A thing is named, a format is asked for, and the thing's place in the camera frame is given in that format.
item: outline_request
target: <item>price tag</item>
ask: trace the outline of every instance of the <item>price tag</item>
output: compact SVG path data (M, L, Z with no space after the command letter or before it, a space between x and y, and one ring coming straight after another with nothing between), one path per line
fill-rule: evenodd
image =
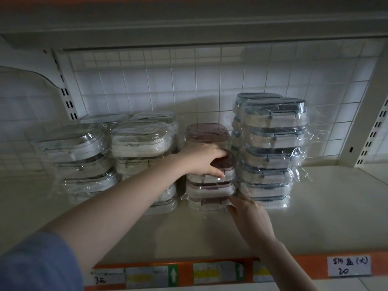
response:
M364 276L372 274L370 255L327 257L330 277Z
M131 267L125 269L127 289L178 286L178 266Z
M125 284L124 269L93 269L83 282L84 286Z
M244 265L233 261L193 264L194 284L245 280Z
M253 261L253 281L254 282L273 282L271 274L261 261Z

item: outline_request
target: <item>white arrow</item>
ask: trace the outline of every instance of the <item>white arrow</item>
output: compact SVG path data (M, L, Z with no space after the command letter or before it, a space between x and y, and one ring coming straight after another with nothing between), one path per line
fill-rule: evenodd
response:
M240 265L239 271L240 271L240 278L242 278L244 276L244 267L243 267L243 265Z
M175 283L177 281L177 273L175 272L174 269L171 271L171 281L172 283Z

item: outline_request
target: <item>forearm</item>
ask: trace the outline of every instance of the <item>forearm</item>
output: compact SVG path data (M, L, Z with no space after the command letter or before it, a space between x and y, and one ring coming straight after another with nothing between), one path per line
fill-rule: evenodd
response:
M313 281L281 242L275 240L265 243L256 251L280 291L318 291Z
M182 175L171 155L47 224L73 249L83 271L93 267Z

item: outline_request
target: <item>blue sleeve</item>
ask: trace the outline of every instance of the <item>blue sleeve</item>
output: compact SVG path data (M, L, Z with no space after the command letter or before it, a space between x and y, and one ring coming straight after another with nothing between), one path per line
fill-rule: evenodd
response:
M58 235L36 232L0 257L0 289L81 291L82 274Z

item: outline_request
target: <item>yellow stripe on label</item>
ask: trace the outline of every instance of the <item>yellow stripe on label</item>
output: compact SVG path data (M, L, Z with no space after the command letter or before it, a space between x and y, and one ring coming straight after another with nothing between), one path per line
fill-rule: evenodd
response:
M194 279L218 278L218 270L195 270Z
M268 271L268 269L266 269L266 268L260 268L260 269L255 269L254 271L253 271L253 275L255 275L255 276L267 276L267 275L271 275L270 273L269 273L269 271Z
M130 283L147 283L151 282L151 274L127 275L127 282Z

